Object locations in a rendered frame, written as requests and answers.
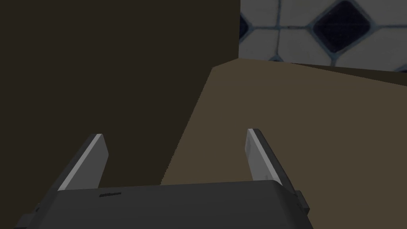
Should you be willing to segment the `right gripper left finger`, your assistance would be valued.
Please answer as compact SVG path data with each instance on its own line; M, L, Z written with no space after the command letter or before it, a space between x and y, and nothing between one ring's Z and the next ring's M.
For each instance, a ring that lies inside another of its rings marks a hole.
M98 188L108 149L102 134L91 134L63 169L50 191Z

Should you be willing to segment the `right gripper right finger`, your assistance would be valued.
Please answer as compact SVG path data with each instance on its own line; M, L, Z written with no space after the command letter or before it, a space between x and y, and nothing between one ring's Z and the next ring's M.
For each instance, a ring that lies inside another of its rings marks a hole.
M253 180L274 180L289 192L295 192L285 170L260 129L248 129L245 153Z

